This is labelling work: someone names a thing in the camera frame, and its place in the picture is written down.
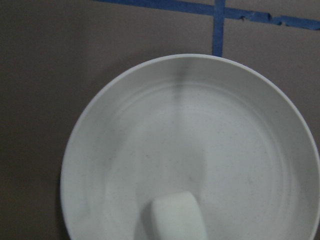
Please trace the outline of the beige round plate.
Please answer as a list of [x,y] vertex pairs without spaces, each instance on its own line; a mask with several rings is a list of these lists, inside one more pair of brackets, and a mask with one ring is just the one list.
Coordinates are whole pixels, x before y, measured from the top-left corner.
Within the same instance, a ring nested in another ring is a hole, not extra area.
[[80,115],[60,197],[72,240],[151,240],[154,198],[190,191],[210,240],[312,240],[320,157],[295,105],[237,62],[176,54],[109,82]]

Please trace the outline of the white steamed bun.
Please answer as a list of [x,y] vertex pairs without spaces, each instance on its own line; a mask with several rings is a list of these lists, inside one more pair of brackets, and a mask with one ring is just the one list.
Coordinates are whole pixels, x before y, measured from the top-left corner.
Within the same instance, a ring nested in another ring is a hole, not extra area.
[[207,240],[203,215],[189,191],[155,198],[150,205],[152,230],[156,240]]

